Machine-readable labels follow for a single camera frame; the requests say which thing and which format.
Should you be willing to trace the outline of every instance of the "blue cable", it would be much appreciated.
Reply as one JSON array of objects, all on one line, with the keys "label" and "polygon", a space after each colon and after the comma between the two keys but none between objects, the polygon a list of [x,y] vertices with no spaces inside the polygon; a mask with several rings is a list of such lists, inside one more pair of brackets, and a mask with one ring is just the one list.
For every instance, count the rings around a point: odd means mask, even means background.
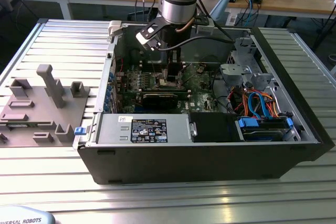
[{"label": "blue cable", "polygon": [[244,26],[247,26],[247,24],[250,22],[251,14],[252,14],[252,0],[248,0],[250,4],[250,13],[248,14],[247,20],[245,22]]},{"label": "blue cable", "polygon": [[257,93],[257,92],[251,93],[250,96],[248,97],[248,109],[252,112],[253,115],[255,115],[256,117],[258,117],[258,119],[261,119],[261,116],[258,115],[254,111],[254,109],[252,108],[252,98],[253,98],[253,96],[255,94],[257,94],[260,97],[261,108],[263,109],[263,113],[264,113],[265,117],[272,118],[271,115],[268,113],[268,110],[266,109],[264,97],[261,94]]}]

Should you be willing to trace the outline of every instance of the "blue drive bracket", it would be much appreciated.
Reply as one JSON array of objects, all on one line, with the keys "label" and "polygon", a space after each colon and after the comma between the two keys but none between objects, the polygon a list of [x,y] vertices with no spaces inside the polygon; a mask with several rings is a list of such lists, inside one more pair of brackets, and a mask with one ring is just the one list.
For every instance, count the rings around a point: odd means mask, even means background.
[{"label": "blue drive bracket", "polygon": [[286,121],[287,121],[287,123],[288,123],[288,126],[289,126],[290,128],[293,128],[293,126],[294,126],[293,120],[292,120],[291,118],[287,118]]},{"label": "blue drive bracket", "polygon": [[256,118],[241,118],[238,121],[239,127],[259,127],[259,123]]}]

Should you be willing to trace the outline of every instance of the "green circuit board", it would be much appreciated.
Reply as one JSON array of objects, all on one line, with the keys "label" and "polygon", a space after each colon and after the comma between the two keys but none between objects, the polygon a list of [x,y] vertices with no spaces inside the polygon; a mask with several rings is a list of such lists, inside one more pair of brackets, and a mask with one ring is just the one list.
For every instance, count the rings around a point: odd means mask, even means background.
[{"label": "green circuit board", "polygon": [[[160,86],[160,72],[143,72],[133,68],[125,72],[118,92],[119,113],[165,113],[183,114],[189,112],[218,112],[218,104],[211,89],[213,71],[206,71],[205,65],[192,64],[186,68],[177,87]],[[146,93],[169,93],[178,97],[177,106],[171,109],[145,109],[141,97]]]}]

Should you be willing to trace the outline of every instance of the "warning label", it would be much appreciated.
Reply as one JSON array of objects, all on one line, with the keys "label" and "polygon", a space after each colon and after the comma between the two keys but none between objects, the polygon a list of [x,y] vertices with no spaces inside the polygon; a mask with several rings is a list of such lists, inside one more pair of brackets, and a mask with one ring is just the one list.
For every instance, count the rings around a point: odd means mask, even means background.
[{"label": "warning label", "polygon": [[132,143],[167,143],[166,119],[132,120]]}]

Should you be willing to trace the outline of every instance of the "slotted metal table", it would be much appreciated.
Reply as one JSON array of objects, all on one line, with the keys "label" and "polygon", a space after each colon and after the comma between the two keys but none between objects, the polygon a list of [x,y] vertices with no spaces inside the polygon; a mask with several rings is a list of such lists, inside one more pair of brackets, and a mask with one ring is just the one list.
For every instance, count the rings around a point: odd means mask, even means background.
[{"label": "slotted metal table", "polygon": [[[108,22],[95,21],[37,24],[0,76],[0,106],[11,95],[8,86],[13,78],[43,85],[35,73],[40,63],[47,62],[64,85],[80,80],[91,87],[82,120],[89,124],[108,46],[107,28]],[[264,31],[335,139],[335,89],[324,66],[295,34]],[[281,52],[284,45],[286,53]],[[297,51],[307,53],[293,55]],[[280,179],[120,186],[94,183],[72,147],[0,148],[0,185],[0,206],[49,211],[62,224],[336,222],[335,148]]]}]

